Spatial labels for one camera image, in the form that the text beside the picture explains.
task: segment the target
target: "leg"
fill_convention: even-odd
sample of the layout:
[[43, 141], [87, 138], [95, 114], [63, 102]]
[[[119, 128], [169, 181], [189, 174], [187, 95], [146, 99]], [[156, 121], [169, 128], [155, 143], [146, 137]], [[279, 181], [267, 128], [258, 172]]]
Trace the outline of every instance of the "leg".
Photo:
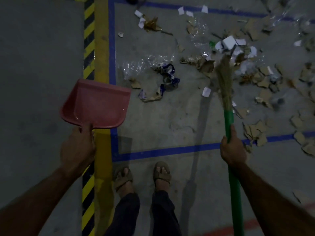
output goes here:
[[[170, 174], [162, 167], [156, 167], [161, 174]], [[169, 182], [156, 179], [156, 191], [152, 197], [152, 214], [154, 218], [153, 236], [181, 236], [179, 223], [174, 213], [175, 206], [168, 197]]]
[[[124, 174], [127, 175], [128, 171], [129, 169], [125, 168]], [[117, 180], [122, 177], [124, 176], [119, 173]], [[134, 192], [131, 181], [120, 186], [117, 193], [121, 199], [116, 206], [113, 221], [104, 236], [132, 236], [135, 232], [140, 209], [139, 197]]]

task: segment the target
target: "green plastic piece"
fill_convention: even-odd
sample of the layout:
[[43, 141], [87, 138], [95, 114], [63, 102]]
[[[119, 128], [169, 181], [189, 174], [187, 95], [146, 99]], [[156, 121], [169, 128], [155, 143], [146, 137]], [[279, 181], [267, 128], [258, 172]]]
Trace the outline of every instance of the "green plastic piece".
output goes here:
[[[224, 111], [225, 134], [227, 141], [231, 139], [231, 124], [234, 123], [234, 115], [232, 111]], [[242, 212], [242, 200], [240, 193], [239, 181], [229, 167], [229, 182], [231, 191], [231, 205], [234, 236], [244, 236], [244, 221]]]
[[215, 47], [215, 43], [214, 43], [213, 41], [210, 41], [210, 42], [209, 42], [209, 46], [210, 46], [211, 48], [214, 48], [214, 47]]

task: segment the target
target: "red dustpan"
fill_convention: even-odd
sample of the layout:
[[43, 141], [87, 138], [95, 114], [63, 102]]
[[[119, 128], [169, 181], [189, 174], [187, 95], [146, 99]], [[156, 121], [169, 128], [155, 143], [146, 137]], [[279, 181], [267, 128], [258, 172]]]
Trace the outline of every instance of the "red dustpan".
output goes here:
[[120, 126], [128, 109], [131, 89], [79, 79], [60, 110], [66, 122], [81, 125], [90, 122], [93, 128]]

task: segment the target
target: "sandal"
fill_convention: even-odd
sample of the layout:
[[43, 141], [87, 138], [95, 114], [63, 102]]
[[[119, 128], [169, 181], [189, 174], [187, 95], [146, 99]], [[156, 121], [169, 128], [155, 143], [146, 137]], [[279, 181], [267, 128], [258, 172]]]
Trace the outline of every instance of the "sandal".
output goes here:
[[[125, 175], [124, 173], [124, 169], [128, 168], [128, 174]], [[122, 178], [117, 179], [118, 174], [121, 173]], [[117, 168], [115, 170], [115, 173], [113, 175], [113, 181], [114, 181], [114, 189], [117, 191], [119, 190], [120, 187], [122, 187], [125, 183], [127, 183], [128, 181], [133, 182], [133, 177], [132, 177], [132, 173], [129, 169], [129, 167], [127, 166], [121, 166], [119, 168]]]
[[[162, 173], [162, 167], [166, 170], [166, 174]], [[169, 166], [166, 162], [159, 161], [155, 164], [154, 170], [153, 170], [153, 181], [155, 182], [157, 179], [167, 181], [168, 183], [171, 183], [172, 175], [171, 171], [169, 170]]]

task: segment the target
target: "dark trousers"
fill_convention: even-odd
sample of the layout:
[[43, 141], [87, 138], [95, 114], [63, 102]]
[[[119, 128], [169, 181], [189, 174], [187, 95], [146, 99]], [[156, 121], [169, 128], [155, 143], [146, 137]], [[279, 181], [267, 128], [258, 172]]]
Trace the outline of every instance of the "dark trousers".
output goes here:
[[[132, 236], [140, 209], [136, 193], [129, 193], [120, 200], [115, 209], [112, 224], [104, 236]], [[153, 236], [181, 236], [179, 223], [174, 213], [175, 206], [166, 191], [155, 192], [152, 197], [154, 220]]]

